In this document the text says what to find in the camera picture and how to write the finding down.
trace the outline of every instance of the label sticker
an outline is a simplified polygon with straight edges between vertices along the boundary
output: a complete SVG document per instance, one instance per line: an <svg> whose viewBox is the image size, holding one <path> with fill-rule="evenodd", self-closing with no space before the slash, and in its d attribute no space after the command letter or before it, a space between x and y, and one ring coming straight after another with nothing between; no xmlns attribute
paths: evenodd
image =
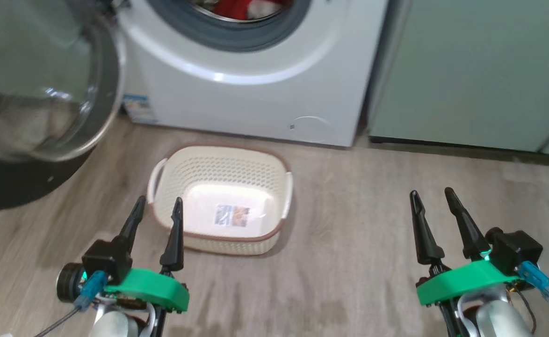
<svg viewBox="0 0 549 337"><path fill-rule="evenodd" d="M124 94L123 105L125 106L127 115L134 122L156 124L156 117L152 112L147 96Z"/></svg>
<svg viewBox="0 0 549 337"><path fill-rule="evenodd" d="M224 227L246 227L249 208L234 205L218 205L214 224Z"/></svg>

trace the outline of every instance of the clothes inside drum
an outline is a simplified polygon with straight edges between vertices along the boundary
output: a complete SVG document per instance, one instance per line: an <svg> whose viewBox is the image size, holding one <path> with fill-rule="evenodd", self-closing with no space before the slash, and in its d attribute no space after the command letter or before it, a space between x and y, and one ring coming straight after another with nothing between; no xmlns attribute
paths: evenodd
<svg viewBox="0 0 549 337"><path fill-rule="evenodd" d="M207 15L224 21L261 21L283 11L291 0L191 0Z"/></svg>

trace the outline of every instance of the robotic arm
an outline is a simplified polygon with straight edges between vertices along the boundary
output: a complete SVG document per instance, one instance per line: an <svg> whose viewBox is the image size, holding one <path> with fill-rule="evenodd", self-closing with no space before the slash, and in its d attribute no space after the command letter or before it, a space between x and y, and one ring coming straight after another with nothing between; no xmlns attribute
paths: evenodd
<svg viewBox="0 0 549 337"><path fill-rule="evenodd" d="M146 198L139 197L119 235L110 242L95 241L82 263L63 267L57 278L57 297L73 303L75 309L36 337L89 305L97 310L89 337L161 337L166 314L187 311L187 286L172 276L172 271L183 269L183 201L177 198L174 204L173 227L159 260L159 273L131 267L131 249L145 205ZM133 312L146 312L148 319L144 322L129 315Z"/></svg>
<svg viewBox="0 0 549 337"><path fill-rule="evenodd" d="M429 277L416 283L421 305L439 307L449 337L531 337L522 316L511 305L508 289L538 288L549 300L549 278L537 266L542 245L523 231L503 233L491 228L483 236L452 188L445 189L463 242L463 256L471 263L450 269L441 259L424 216L418 192L410 194L418 263L429 265Z"/></svg>

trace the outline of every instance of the blue connector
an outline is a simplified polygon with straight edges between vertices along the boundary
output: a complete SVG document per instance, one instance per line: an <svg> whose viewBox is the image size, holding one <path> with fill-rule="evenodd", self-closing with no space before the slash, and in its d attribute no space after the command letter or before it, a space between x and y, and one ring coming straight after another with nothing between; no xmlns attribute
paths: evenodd
<svg viewBox="0 0 549 337"><path fill-rule="evenodd" d="M79 307L81 312L85 312L95 296L104 289L107 283L106 273L95 271L81 288L81 292L73 304Z"/></svg>
<svg viewBox="0 0 549 337"><path fill-rule="evenodd" d="M549 278L535 264L530 261L522 262L518 267L518 275L540 290L544 299L549 301Z"/></svg>

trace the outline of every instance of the basket handle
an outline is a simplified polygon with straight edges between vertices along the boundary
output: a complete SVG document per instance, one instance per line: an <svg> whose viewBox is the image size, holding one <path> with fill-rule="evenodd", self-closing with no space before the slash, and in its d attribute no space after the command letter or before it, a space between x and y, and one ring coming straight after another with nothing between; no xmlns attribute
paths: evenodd
<svg viewBox="0 0 549 337"><path fill-rule="evenodd" d="M152 169L152 173L150 174L150 180L148 181L148 194L146 195L148 197L148 204L154 203L154 197L156 196L156 186L160 182L159 174L166 164L166 161L167 158L164 158L163 160L159 161Z"/></svg>
<svg viewBox="0 0 549 337"><path fill-rule="evenodd" d="M283 208L283 214L281 219L287 219L287 214L291 208L291 198L293 197L293 175L291 172L287 172L287 193L285 193L285 208Z"/></svg>

